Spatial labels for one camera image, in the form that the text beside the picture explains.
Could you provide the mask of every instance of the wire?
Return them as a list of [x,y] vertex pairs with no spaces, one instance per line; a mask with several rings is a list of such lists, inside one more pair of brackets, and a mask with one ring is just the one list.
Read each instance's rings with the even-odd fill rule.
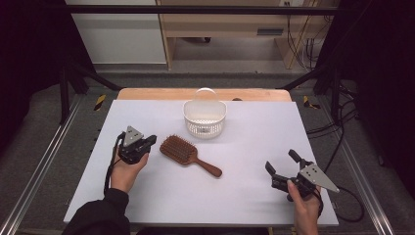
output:
[[312,56],[312,53],[314,51],[314,45],[315,45],[314,38],[307,38],[307,43],[305,43],[305,52],[307,54],[308,60],[310,60],[312,62],[315,62],[318,59],[318,56],[315,56],[315,57]]
[[[307,20],[305,21],[305,24],[302,27],[302,31],[305,30],[305,25],[307,24],[309,18],[310,16],[308,16]],[[294,56],[296,57],[297,62],[300,64],[301,67],[306,68],[306,65],[303,64],[302,61],[300,60],[296,43],[294,41],[293,36],[291,35],[291,15],[287,16],[287,42],[288,42],[288,46],[290,47],[290,50],[293,52]]]
[[320,202],[320,206],[318,207],[318,216],[321,215],[321,212],[323,212],[324,209],[324,203],[323,203],[323,199],[321,198],[321,194],[320,191],[316,190],[313,191],[312,194],[314,195],[314,197],[316,197],[318,199],[318,201]]
[[[348,119],[346,119],[346,121],[344,121],[344,123],[347,123],[348,121],[350,121],[351,119],[353,119],[355,116],[352,116],[352,117],[349,117]],[[328,135],[328,134],[331,134],[331,133],[333,133],[333,132],[336,132],[336,131],[338,131],[340,128],[339,127],[337,127],[336,129],[334,129],[334,130],[331,130],[331,131],[329,131],[329,132],[326,132],[326,133],[324,133],[324,134],[321,134],[321,135],[318,135],[318,136],[312,136],[312,137],[308,137],[308,139],[316,139],[316,138],[319,138],[319,137],[323,137],[323,136],[326,136],[326,135]]]
[[342,92],[343,95],[348,95],[349,100],[352,100],[357,97],[356,92],[352,92],[348,90],[341,82],[340,82],[340,91]]
[[[349,111],[344,117],[342,117],[343,119],[345,119],[347,116],[349,116],[350,114],[352,114],[353,112],[355,112],[356,111],[356,109],[353,109],[353,110],[351,110],[351,111]],[[330,127],[333,127],[333,126],[336,126],[336,124],[335,123],[333,123],[333,122],[330,122],[330,123],[328,123],[328,124],[326,124],[326,125],[324,125],[324,126],[322,126],[322,127],[318,127],[318,128],[314,128],[314,129],[310,129],[310,130],[307,130],[306,131],[306,133],[307,134],[316,134],[316,133],[319,133],[319,132],[322,132],[322,131],[324,131],[324,130],[326,130],[326,129],[329,129]]]
[[[350,111],[350,112],[348,112],[344,117],[343,117],[343,109],[345,108],[345,106],[347,105],[347,104],[351,104],[351,103],[353,103],[354,102],[354,100],[349,100],[349,101],[347,101],[347,102],[345,102],[342,106],[341,106],[341,109],[340,109],[340,128],[342,129],[342,134],[341,134],[341,137],[340,137],[340,139],[339,139],[339,143],[337,144],[337,146],[336,146],[336,149],[335,149],[335,151],[333,152],[333,154],[332,154],[332,156],[330,157],[330,160],[329,160],[329,162],[327,163],[327,165],[326,165],[326,167],[325,167],[325,169],[323,170],[324,171],[324,173],[326,173],[327,172],[327,170],[329,169],[329,167],[330,167],[330,165],[331,165],[331,163],[332,163],[332,161],[333,161],[333,159],[334,159],[334,157],[335,157],[335,155],[337,154],[337,152],[338,152],[338,150],[339,150],[339,148],[340,148],[340,146],[341,146],[341,144],[342,144],[342,141],[343,141],[343,138],[344,138],[344,136],[345,136],[345,123],[346,122],[344,122],[344,118],[345,117],[347,117],[349,114],[351,114],[352,112],[354,112],[354,111],[356,111],[356,109],[353,109],[352,111]],[[336,216],[339,218],[339,219],[342,219],[342,220],[344,220],[344,221],[347,221],[347,222],[359,222],[359,221],[361,221],[362,219],[363,219],[363,217],[364,217],[364,214],[365,214],[365,212],[364,212],[364,206],[363,206],[363,204],[362,204],[362,202],[358,199],[358,197],[355,195],[355,194],[353,194],[350,190],[348,190],[348,189],[346,189],[345,187],[342,187],[342,186],[337,186],[339,189],[341,189],[341,190],[343,190],[343,191],[346,191],[346,192],[348,192],[356,201],[357,201],[357,203],[359,204],[359,207],[360,207],[360,215],[359,215],[359,217],[358,218],[346,218],[346,217],[343,217],[343,216],[341,216],[341,215],[339,215],[338,213],[336,213]]]
[[302,64],[305,65],[304,61],[304,50],[302,50]]
[[124,137],[125,137],[125,132],[122,131],[122,133],[119,134],[119,136],[116,138],[115,145],[113,147],[113,156],[111,157],[110,165],[108,166],[107,174],[105,176],[104,195],[107,193],[108,189],[110,188],[110,178],[111,178],[111,174],[113,173],[114,165],[116,165],[120,160],[119,159],[116,162],[114,162],[116,149],[118,147],[118,142]]
[[343,217],[343,216],[339,215],[338,213],[336,213],[336,216],[338,218],[346,221],[346,222],[359,222],[359,221],[361,221],[363,219],[363,217],[364,217],[364,214],[365,214],[365,212],[364,212],[365,209],[364,209],[363,203],[350,190],[348,190],[348,189],[346,189],[344,187],[341,187],[341,186],[337,186],[337,187],[339,189],[343,190],[343,191],[348,192],[351,195],[351,197],[353,197],[357,201],[357,203],[359,204],[359,207],[360,207],[360,216],[358,218],[346,218],[346,217]]
[[333,16],[324,16],[324,20],[325,20],[327,23],[331,23],[331,22],[333,21]]

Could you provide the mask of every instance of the black sleeve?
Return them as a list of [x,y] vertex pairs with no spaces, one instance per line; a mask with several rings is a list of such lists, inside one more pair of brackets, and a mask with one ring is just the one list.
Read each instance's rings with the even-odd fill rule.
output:
[[104,200],[89,202],[79,208],[63,235],[129,235],[129,220],[124,215],[127,205],[128,194],[110,188]]

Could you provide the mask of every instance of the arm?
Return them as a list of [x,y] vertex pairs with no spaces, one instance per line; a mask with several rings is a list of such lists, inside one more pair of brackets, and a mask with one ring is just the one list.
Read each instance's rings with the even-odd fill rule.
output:
[[138,164],[118,161],[111,175],[111,188],[103,200],[86,203],[76,211],[66,227],[64,235],[76,234],[128,234],[129,220],[125,217],[128,205],[128,192],[134,185],[138,172],[147,164],[149,154],[145,154]]
[[304,199],[301,197],[297,186],[291,181],[287,181],[288,191],[293,198],[295,205],[294,226],[299,235],[318,234],[317,219],[320,202],[314,195],[308,195]]

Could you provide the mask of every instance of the brush handle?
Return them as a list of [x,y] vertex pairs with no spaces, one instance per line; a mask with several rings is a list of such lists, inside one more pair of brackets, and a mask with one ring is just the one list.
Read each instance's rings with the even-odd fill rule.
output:
[[207,172],[211,173],[212,175],[219,177],[222,175],[222,170],[212,164],[208,164],[200,159],[195,159],[195,163],[203,167]]

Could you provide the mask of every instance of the gray floor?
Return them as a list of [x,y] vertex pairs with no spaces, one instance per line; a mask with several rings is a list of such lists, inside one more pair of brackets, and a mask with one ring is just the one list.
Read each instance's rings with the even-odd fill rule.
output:
[[[296,67],[285,70],[272,40],[255,42],[248,39],[215,39],[205,44],[199,39],[185,38],[177,45],[172,70],[162,66],[106,66],[99,67],[101,75],[121,86],[129,87],[280,87],[305,73]],[[91,88],[81,97],[79,111],[73,119],[66,138],[51,162],[36,194],[27,205],[18,234],[59,234],[65,225],[63,217],[68,201],[76,189],[87,164],[94,139],[104,123],[111,100],[116,92],[103,88],[89,80]],[[297,102],[305,129],[323,126],[330,122],[323,109],[306,108],[303,95],[311,104],[324,105],[325,97],[316,97],[309,87],[313,81],[291,91]],[[93,111],[99,95],[107,94],[100,111]],[[30,112],[9,148],[0,159],[0,219],[5,222],[22,194],[24,187],[36,171],[38,163],[59,128],[59,87],[52,86],[33,95]],[[385,212],[395,234],[415,234],[414,200],[407,194],[395,172],[388,166],[378,166],[377,153],[372,147],[362,123],[352,118],[345,126],[346,143],[350,146],[358,164],[363,169],[376,198]],[[326,165],[333,153],[338,138],[335,133],[310,139],[317,163]],[[339,151],[328,171],[333,181],[359,195],[353,172],[346,164],[347,157]],[[337,205],[336,212],[342,216],[356,218],[358,203],[347,193],[331,194]],[[373,214],[366,210],[364,218],[356,223],[340,220],[339,227],[321,228],[321,234],[388,234],[379,232],[374,225]],[[291,228],[274,229],[274,234],[291,234]]]

